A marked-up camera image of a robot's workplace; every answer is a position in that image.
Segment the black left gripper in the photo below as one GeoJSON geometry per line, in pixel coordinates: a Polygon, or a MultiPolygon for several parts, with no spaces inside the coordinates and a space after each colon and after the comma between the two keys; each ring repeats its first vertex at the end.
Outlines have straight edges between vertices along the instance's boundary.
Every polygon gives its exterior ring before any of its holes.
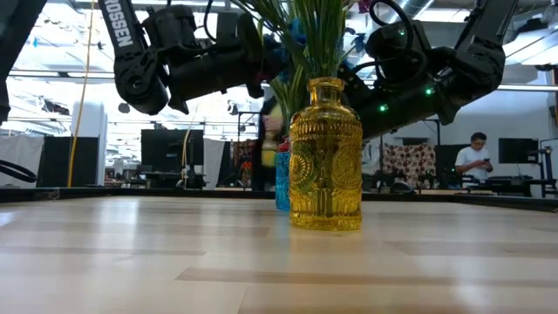
{"type": "Polygon", "coordinates": [[[173,37],[168,53],[168,105],[174,110],[188,114],[188,100],[224,93],[237,85],[247,85],[252,95],[261,97],[262,88],[256,82],[260,61],[262,79],[267,83],[288,68],[288,52],[273,36],[263,37],[263,53],[250,42],[258,37],[248,14],[218,13],[216,42],[205,47],[194,35],[193,12],[172,11],[170,16],[173,37]]]}

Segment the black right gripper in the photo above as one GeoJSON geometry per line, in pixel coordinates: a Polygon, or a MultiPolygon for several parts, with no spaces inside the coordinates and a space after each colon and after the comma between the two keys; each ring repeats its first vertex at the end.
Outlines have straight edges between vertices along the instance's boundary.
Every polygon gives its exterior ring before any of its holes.
{"type": "Polygon", "coordinates": [[[433,114],[437,91],[427,58],[431,45],[422,23],[396,22],[370,34],[364,51],[376,80],[369,87],[357,75],[367,65],[341,64],[341,80],[363,137],[378,137],[433,114]]]}

